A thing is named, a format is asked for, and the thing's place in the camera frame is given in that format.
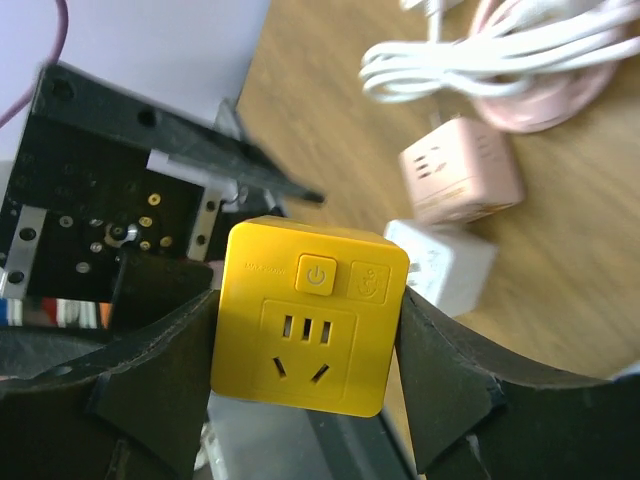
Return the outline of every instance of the white cord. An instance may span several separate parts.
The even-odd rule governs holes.
[[[481,0],[470,37],[441,42],[444,0],[427,1],[429,40],[383,42],[369,49],[360,71],[363,90],[385,103],[415,100],[445,88],[472,98],[517,101],[536,87],[541,74],[613,68],[612,62],[640,53],[640,37],[625,39],[623,28],[640,18],[640,0],[605,0],[592,7],[584,0],[505,0],[492,10],[493,0]],[[558,12],[564,19],[533,26]],[[509,75],[510,81],[497,81],[499,75]],[[583,103],[581,98],[573,110]],[[499,126],[509,130],[504,123]],[[541,129],[537,127],[517,125],[513,130]]]

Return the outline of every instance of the pink wire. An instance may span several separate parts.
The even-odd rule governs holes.
[[[485,28],[493,26],[520,1],[507,0],[494,12],[495,0],[481,0],[471,23],[469,36],[478,35]],[[586,68],[580,72],[557,74],[553,78],[559,90],[548,85],[535,85],[529,92],[517,97],[473,98],[471,101],[478,114],[499,130],[516,133],[540,132],[559,125],[576,115],[589,105],[606,88],[616,72],[617,62],[610,62]],[[536,102],[544,117],[536,119]],[[528,112],[522,111],[526,104]],[[556,115],[549,119],[549,112],[558,108]]]
[[[55,2],[58,8],[58,31],[51,53],[45,60],[45,63],[55,63],[58,61],[62,54],[64,43],[67,40],[67,32],[69,31],[69,8],[67,7],[67,2],[66,0],[55,0]],[[13,117],[20,113],[20,110],[29,105],[31,97],[33,97],[34,88],[35,85],[24,92],[6,112],[0,115],[0,128],[4,127]]]

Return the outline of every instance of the brass screw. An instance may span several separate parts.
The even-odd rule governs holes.
[[[142,225],[143,227],[150,227],[151,225],[153,225],[153,220],[151,220],[150,217],[140,217],[140,219],[138,220],[138,223],[140,225]]]
[[[162,197],[158,193],[152,193],[151,195],[149,195],[149,198],[147,199],[147,201],[149,202],[149,205],[151,205],[152,207],[155,207],[156,205],[160,205],[161,200],[162,200]]]

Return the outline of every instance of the yellow power strip cube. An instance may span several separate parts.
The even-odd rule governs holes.
[[[382,409],[409,259],[370,232],[279,217],[229,236],[211,386],[370,417]]]

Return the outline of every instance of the wooden table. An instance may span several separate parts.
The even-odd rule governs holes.
[[[474,3],[447,16],[446,35],[464,35]],[[381,233],[411,216],[397,155],[428,133],[432,105],[375,104],[357,74],[367,48],[424,38],[425,25],[394,0],[273,0],[240,112],[281,165],[328,193],[321,209],[292,205],[298,218]],[[640,57],[576,119],[512,137],[527,200],[471,225],[500,252],[480,305],[459,320],[600,377],[640,358],[639,75]],[[473,115],[455,94],[440,103]],[[387,406],[409,442],[396,365]]]

